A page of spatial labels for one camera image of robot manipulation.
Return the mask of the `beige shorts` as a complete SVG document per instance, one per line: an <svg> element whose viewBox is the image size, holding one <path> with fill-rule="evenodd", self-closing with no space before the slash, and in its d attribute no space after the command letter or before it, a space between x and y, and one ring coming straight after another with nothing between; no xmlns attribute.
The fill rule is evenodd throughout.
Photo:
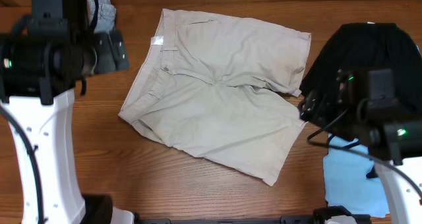
<svg viewBox="0 0 422 224"><path fill-rule="evenodd" d="M162 11L119 116L155 142L273 185L305 123L311 35L257 20Z"/></svg>

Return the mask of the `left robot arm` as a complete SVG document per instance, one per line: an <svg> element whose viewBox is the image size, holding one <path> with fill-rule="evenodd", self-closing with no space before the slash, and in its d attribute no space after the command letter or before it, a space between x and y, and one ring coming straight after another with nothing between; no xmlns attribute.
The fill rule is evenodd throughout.
<svg viewBox="0 0 422 224"><path fill-rule="evenodd" d="M32 0L32 12L1 35L1 115L15 143L23 223L135 223L108 195L82 194L73 150L75 85L125 70L118 30L95 31L88 0Z"/></svg>

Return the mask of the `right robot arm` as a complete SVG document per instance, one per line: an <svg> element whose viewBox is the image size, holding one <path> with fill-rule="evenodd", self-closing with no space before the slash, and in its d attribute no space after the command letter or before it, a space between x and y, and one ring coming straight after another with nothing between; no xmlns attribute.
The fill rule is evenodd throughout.
<svg viewBox="0 0 422 224"><path fill-rule="evenodd" d="M339 92L329 104L313 90L298 109L304 121L367 147L393 223L421 222L421 114L410 113L395 93L392 71L338 72Z"/></svg>

